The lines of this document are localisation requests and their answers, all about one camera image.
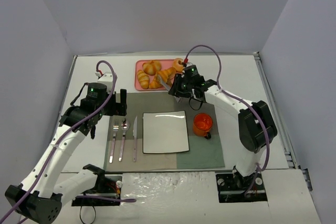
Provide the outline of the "large striped croissant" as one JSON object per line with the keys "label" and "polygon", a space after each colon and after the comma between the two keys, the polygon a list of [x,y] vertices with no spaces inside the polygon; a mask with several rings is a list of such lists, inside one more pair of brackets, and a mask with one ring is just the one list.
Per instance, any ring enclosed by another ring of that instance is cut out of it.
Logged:
{"label": "large striped croissant", "polygon": [[167,82],[168,79],[172,79],[175,74],[176,74],[176,70],[173,67],[170,67],[168,69],[164,69],[164,70],[160,70],[158,71],[155,75],[153,80],[150,82],[149,84],[149,89],[158,89],[163,87],[161,84],[158,83],[158,81],[156,80],[156,76],[160,75],[162,77],[162,79]]}

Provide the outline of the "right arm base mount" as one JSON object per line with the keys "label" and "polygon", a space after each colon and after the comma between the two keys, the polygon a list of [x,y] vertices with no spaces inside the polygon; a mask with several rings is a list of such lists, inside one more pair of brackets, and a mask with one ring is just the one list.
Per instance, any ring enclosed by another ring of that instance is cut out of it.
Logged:
{"label": "right arm base mount", "polygon": [[259,202],[268,200],[261,173],[258,173],[252,188],[246,195],[245,192],[251,185],[254,175],[249,176],[247,180],[240,185],[237,185],[239,180],[235,179],[232,173],[216,173],[215,175],[219,203]]}

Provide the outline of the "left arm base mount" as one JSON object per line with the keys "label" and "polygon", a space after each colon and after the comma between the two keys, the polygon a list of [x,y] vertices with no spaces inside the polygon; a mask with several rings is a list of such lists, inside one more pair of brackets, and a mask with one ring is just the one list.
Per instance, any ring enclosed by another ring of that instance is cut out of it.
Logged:
{"label": "left arm base mount", "polygon": [[[98,189],[86,190],[82,195],[99,196],[113,199],[121,199],[122,176],[107,175]],[[106,201],[95,198],[78,198],[71,201],[72,207],[103,207],[120,206],[120,202]]]}

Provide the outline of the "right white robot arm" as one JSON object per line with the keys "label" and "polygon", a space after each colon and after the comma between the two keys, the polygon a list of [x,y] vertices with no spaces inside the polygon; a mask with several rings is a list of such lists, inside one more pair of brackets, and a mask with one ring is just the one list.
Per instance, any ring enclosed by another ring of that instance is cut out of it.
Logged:
{"label": "right white robot arm", "polygon": [[261,171],[259,162],[263,152],[266,152],[264,164],[268,164],[270,144],[278,135],[278,130],[266,102],[242,99],[221,89],[216,81],[205,80],[195,65],[175,75],[169,94],[212,104],[237,119],[243,154],[234,166],[234,171],[241,177]]}

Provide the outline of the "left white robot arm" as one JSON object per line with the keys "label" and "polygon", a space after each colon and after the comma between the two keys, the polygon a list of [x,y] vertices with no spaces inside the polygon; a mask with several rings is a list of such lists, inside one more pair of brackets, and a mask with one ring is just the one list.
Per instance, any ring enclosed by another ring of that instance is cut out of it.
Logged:
{"label": "left white robot arm", "polygon": [[87,95],[79,105],[70,104],[59,121],[55,136],[35,168],[17,186],[10,185],[5,197],[11,209],[1,219],[4,222],[13,212],[36,223],[53,223],[61,208],[80,193],[99,188],[105,179],[105,171],[94,165],[86,165],[79,174],[65,184],[57,179],[74,150],[89,135],[95,137],[96,125],[103,116],[127,113],[127,91],[120,90],[120,102],[116,93],[103,83],[86,83]]}

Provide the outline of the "metal serving tongs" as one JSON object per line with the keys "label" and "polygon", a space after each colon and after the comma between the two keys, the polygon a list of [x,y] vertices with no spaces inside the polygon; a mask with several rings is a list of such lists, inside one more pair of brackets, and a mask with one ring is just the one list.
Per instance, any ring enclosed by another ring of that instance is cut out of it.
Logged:
{"label": "metal serving tongs", "polygon": [[173,96],[174,99],[177,101],[177,103],[181,102],[181,98],[175,96],[174,94],[172,94],[171,89],[173,87],[173,83],[171,82],[171,79],[168,79],[167,82],[165,82],[162,77],[158,74],[156,76],[156,80],[158,81],[159,84],[161,84],[165,90],[168,92],[169,95]]}

